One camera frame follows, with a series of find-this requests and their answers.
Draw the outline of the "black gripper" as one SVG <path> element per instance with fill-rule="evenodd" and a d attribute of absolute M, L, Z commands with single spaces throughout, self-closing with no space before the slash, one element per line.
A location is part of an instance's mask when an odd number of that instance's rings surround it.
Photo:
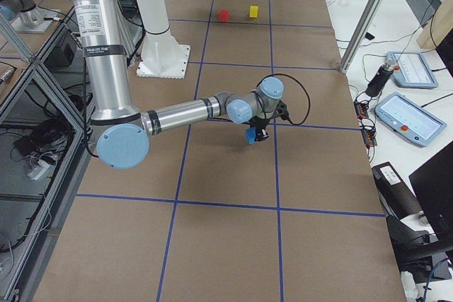
<path fill-rule="evenodd" d="M 270 121 L 270 118 L 264 119 L 257 116 L 250 119 L 250 128 L 254 130 L 255 134 L 258 134 L 259 141 L 264 141 L 269 137 L 266 128 L 270 124 Z"/>

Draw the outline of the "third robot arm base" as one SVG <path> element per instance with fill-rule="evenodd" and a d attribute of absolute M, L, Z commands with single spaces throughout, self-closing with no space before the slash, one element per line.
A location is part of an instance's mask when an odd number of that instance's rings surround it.
<path fill-rule="evenodd" d="M 53 22 L 53 15 L 34 0 L 1 0 L 1 15 L 19 33 L 44 33 Z"/>

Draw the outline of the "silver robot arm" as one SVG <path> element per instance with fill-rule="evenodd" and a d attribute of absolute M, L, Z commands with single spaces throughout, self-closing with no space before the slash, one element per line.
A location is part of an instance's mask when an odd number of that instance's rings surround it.
<path fill-rule="evenodd" d="M 92 125 L 99 129 L 96 150 L 104 164 L 133 168 L 149 152 L 150 136 L 222 115 L 247 123 L 250 141 L 267 137 L 271 119 L 282 114 L 284 86 L 267 76 L 247 95 L 218 93 L 166 108 L 139 111 L 132 103 L 127 53 L 121 35 L 118 0 L 70 0 L 74 4 L 83 56 L 91 81 L 95 110 Z M 171 34 L 164 0 L 136 0 L 144 31 L 139 76 L 181 79 L 190 47 Z"/>

